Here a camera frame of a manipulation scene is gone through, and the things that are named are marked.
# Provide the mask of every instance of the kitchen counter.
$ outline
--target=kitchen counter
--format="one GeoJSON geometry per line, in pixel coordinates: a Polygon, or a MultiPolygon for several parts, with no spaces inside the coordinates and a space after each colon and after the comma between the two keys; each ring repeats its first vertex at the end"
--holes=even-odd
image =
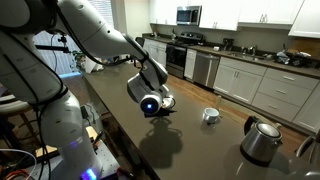
{"type": "Polygon", "coordinates": [[[306,169],[294,150],[283,154],[281,147],[269,168],[250,163],[240,153],[240,124],[220,119],[207,126],[202,121],[206,107],[171,87],[177,112],[145,118],[127,93],[127,80],[136,73],[132,65],[122,64],[84,77],[160,179],[284,179],[306,169]]]}
{"type": "MultiPolygon", "coordinates": [[[[168,38],[162,38],[162,37],[154,38],[154,37],[148,37],[148,36],[143,36],[143,37],[146,39],[159,41],[163,43],[172,42],[172,40],[168,38]]],[[[269,68],[279,69],[279,70],[300,74],[300,75],[311,77],[311,78],[320,79],[320,70],[315,68],[298,68],[298,67],[275,63],[274,60],[256,60],[256,61],[244,60],[242,58],[228,55],[228,54],[231,54],[232,51],[213,51],[213,48],[208,46],[189,46],[188,48],[197,50],[200,52],[204,52],[204,53],[210,53],[213,55],[228,57],[231,59],[235,59],[235,60],[239,60],[239,61],[243,61],[251,64],[257,64],[257,65],[261,65],[269,68]]]]}

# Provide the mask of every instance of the window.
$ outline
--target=window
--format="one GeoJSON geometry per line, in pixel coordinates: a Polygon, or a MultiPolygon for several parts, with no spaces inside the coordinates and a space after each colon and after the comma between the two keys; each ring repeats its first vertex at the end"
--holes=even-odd
{"type": "MultiPolygon", "coordinates": [[[[111,0],[88,0],[95,9],[104,17],[109,26],[114,27],[113,16],[112,16],[112,8],[111,8],[111,0]]],[[[52,35],[47,32],[41,32],[34,36],[34,43],[37,45],[51,45],[52,35]]],[[[60,35],[56,35],[52,39],[53,46],[63,46],[61,42],[58,42],[60,35]]],[[[73,42],[73,40],[67,36],[67,46],[70,51],[79,51],[78,46],[73,42]]],[[[40,54],[46,61],[46,63],[53,70],[56,69],[58,75],[63,74],[71,74],[77,71],[75,68],[75,62],[73,61],[74,57],[71,54],[65,54],[60,51],[55,51],[57,56],[57,67],[56,60],[53,51],[48,50],[39,50],[40,54]]]]}

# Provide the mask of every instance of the stove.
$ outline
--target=stove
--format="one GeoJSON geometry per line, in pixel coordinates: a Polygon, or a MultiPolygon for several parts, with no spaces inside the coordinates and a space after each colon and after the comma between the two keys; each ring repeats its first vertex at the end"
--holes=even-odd
{"type": "Polygon", "coordinates": [[[203,38],[202,34],[183,32],[176,41],[167,43],[166,69],[169,74],[183,78],[188,46],[197,45],[203,38]]]}

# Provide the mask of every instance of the kitchen sink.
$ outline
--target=kitchen sink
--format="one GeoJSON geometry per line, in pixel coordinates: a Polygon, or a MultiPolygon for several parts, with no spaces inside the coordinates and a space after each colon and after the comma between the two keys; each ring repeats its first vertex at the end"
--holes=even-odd
{"type": "Polygon", "coordinates": [[[244,59],[244,60],[255,60],[255,58],[259,58],[260,56],[253,56],[251,54],[243,54],[243,53],[230,53],[228,54],[229,56],[234,56],[234,57],[237,57],[237,58],[241,58],[241,59],[244,59]]]}

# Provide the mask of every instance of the stainless steel microwave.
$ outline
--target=stainless steel microwave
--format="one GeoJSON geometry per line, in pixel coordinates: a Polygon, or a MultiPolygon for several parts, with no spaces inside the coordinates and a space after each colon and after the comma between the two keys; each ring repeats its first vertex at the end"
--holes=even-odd
{"type": "Polygon", "coordinates": [[[177,24],[195,25],[200,23],[201,6],[177,7],[177,24]]]}

